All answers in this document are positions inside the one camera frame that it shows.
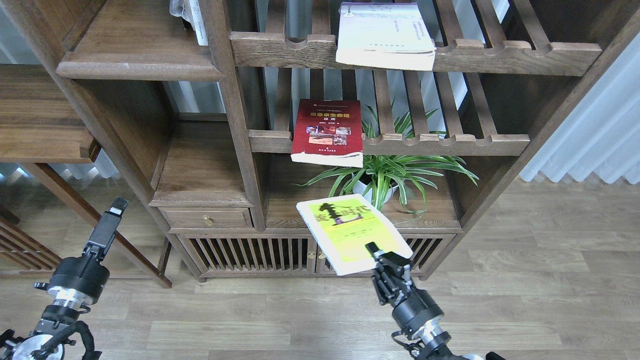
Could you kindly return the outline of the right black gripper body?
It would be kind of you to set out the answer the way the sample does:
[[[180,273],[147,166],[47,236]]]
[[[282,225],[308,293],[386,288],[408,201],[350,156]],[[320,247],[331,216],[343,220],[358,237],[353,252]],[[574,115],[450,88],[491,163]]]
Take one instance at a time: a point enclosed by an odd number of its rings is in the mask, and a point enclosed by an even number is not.
[[[444,313],[414,285],[409,260],[377,260],[372,279],[380,305],[393,307],[391,316],[407,339],[433,341],[444,333],[439,324]]]

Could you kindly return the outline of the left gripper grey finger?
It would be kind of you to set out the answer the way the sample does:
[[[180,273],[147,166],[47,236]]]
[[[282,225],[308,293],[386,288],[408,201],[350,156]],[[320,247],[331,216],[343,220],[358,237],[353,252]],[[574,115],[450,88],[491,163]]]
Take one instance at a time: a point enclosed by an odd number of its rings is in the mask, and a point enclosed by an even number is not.
[[[94,256],[98,261],[103,261],[110,246],[112,245],[115,233],[119,223],[121,223],[122,214],[128,207],[127,199],[116,197],[108,210],[100,217],[98,223],[94,227],[86,246],[84,247],[84,256]]]

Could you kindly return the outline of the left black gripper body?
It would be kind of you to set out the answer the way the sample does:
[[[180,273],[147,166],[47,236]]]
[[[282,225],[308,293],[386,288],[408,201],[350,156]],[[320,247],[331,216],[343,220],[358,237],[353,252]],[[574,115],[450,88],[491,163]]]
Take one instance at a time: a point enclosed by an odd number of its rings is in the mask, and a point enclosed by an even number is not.
[[[100,264],[101,252],[85,251],[80,257],[66,257],[46,285],[46,292],[54,298],[53,305],[81,308],[99,300],[110,272]]]

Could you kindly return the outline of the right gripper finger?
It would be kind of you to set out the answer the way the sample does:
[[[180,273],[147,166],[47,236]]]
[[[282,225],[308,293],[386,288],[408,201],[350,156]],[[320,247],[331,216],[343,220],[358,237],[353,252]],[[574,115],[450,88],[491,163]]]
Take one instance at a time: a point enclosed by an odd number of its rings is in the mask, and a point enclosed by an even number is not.
[[[365,245],[366,250],[374,258],[375,271],[386,273],[409,273],[410,260],[393,251],[379,249],[375,242]]]

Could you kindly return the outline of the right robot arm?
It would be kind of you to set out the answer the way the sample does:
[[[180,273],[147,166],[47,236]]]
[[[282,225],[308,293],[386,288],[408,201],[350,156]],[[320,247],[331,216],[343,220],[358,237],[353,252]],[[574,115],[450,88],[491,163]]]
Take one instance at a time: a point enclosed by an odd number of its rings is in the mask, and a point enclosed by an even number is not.
[[[418,289],[410,275],[410,260],[383,251],[370,242],[366,249],[375,259],[372,282],[380,305],[391,304],[391,316],[400,330],[391,338],[414,360],[480,360],[477,354],[455,355],[447,347],[450,334],[442,330],[439,321],[444,316],[434,299]]]

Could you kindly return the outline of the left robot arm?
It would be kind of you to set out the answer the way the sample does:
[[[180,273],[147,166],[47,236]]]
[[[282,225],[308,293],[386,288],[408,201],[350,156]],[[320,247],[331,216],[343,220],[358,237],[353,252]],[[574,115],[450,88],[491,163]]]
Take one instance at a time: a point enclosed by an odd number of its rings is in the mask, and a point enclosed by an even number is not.
[[[89,326],[78,317],[90,311],[89,306],[99,300],[110,271],[101,264],[112,245],[115,233],[128,206],[126,199],[117,197],[100,217],[80,257],[64,258],[48,283],[36,282],[34,288],[54,298],[46,306],[41,319],[26,338],[14,337],[9,329],[1,335],[3,360],[62,360],[65,346],[74,346],[71,335],[80,334],[85,348],[83,360],[98,360],[100,351]]]

